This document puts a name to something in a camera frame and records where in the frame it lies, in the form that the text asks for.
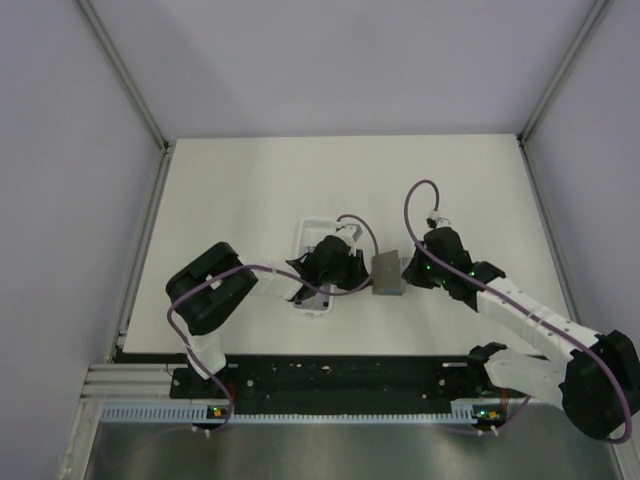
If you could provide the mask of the grey card holder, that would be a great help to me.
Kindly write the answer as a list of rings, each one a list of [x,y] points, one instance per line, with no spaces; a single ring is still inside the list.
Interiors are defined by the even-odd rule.
[[[372,292],[378,296],[401,296],[405,291],[402,263],[397,250],[376,254],[372,259]]]

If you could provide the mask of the white plastic basket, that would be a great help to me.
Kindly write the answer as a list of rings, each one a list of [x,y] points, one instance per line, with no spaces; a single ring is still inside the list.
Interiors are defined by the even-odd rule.
[[[327,235],[334,234],[337,228],[337,222],[332,219],[322,219],[322,218],[313,218],[308,217],[304,218],[300,221],[299,226],[296,230],[296,240],[294,242],[294,257],[299,258],[306,253],[311,253],[316,245],[323,240]],[[306,315],[314,315],[321,316],[328,314],[332,307],[328,312],[324,314],[310,314],[303,312],[301,310],[297,310],[292,308],[301,314]]]

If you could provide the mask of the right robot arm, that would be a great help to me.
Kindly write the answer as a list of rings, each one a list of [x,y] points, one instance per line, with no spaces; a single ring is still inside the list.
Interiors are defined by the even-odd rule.
[[[459,234],[437,227],[414,240],[406,282],[441,288],[473,311],[497,322],[538,352],[522,355],[501,345],[474,350],[469,388],[487,396],[499,387],[536,397],[562,410],[586,436],[623,444],[639,410],[639,357],[618,330],[602,334],[545,307],[495,265],[475,262]]]

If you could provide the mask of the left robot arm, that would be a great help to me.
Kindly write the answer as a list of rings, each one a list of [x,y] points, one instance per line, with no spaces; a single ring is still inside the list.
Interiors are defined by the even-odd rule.
[[[166,317],[194,369],[192,384],[212,397],[227,382],[221,329],[247,297],[275,297],[295,305],[316,295],[350,295],[371,284],[363,251],[337,234],[297,258],[270,264],[243,260],[228,243],[219,242],[167,282],[171,304]]]

